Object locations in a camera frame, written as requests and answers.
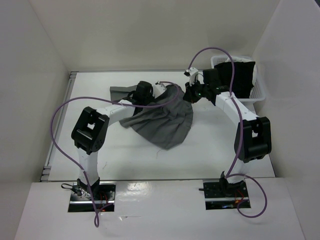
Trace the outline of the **grey pleated skirt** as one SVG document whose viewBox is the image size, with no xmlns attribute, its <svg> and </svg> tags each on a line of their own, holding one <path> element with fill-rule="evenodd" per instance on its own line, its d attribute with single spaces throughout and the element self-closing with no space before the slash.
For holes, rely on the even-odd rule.
<svg viewBox="0 0 320 240">
<path fill-rule="evenodd" d="M 119 102 L 135 90 L 137 85 L 111 86 L 110 99 Z M 186 139 L 193 124 L 193 107 L 191 103 L 183 100 L 184 94 L 180 87 L 169 84 L 166 92 L 147 106 L 170 102 L 169 104 L 157 108 L 141 108 L 137 114 L 120 120 L 119 123 L 124 128 L 132 128 L 155 146 L 170 150 Z"/>
</svg>

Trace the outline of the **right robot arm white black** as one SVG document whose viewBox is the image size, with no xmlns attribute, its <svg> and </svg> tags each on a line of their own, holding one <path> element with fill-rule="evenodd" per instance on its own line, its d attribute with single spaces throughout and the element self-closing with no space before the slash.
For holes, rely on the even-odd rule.
<svg viewBox="0 0 320 240">
<path fill-rule="evenodd" d="M 214 68 L 202 73 L 191 67 L 184 72 L 189 78 L 185 84 L 183 99 L 192 104 L 201 98 L 210 101 L 222 110 L 236 126 L 234 140 L 235 159 L 219 179 L 219 192 L 231 196 L 255 161 L 263 159 L 272 150 L 271 122 L 267 117 L 259 117 L 230 93 L 230 88 L 219 79 Z"/>
</svg>

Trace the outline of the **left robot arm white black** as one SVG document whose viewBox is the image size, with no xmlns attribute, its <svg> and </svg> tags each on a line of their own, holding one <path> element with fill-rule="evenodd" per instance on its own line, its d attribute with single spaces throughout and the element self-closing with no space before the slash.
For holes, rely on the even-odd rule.
<svg viewBox="0 0 320 240">
<path fill-rule="evenodd" d="M 140 81 L 128 96 L 119 101 L 119 104 L 99 109 L 87 106 L 81 112 L 72 130 L 71 138 L 77 148 L 78 163 L 81 165 L 77 186 L 88 200 L 97 198 L 100 193 L 98 151 L 104 145 L 108 127 L 134 116 L 142 110 L 140 107 L 136 107 L 137 105 L 146 106 L 163 94 L 165 88 L 161 89 L 160 93 L 156 93 L 158 86 L 157 83 L 150 84 L 146 81 Z"/>
</svg>

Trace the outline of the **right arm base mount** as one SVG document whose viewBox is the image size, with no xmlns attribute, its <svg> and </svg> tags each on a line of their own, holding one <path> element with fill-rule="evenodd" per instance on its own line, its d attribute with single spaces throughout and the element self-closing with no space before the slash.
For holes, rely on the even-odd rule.
<svg viewBox="0 0 320 240">
<path fill-rule="evenodd" d="M 204 194 L 206 210 L 229 210 L 251 207 L 246 183 L 228 183 L 226 180 L 205 180 L 198 189 Z"/>
</svg>

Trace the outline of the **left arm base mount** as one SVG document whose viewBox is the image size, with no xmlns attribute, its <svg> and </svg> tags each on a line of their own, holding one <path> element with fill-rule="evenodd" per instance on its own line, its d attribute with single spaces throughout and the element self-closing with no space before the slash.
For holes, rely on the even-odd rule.
<svg viewBox="0 0 320 240">
<path fill-rule="evenodd" d="M 76 183 L 62 183 L 61 188 L 70 190 L 69 213 L 93 212 L 91 196 L 82 190 Z M 115 209 L 116 185 L 113 183 L 101 182 L 94 195 L 96 208 L 101 212 L 113 212 Z"/>
</svg>

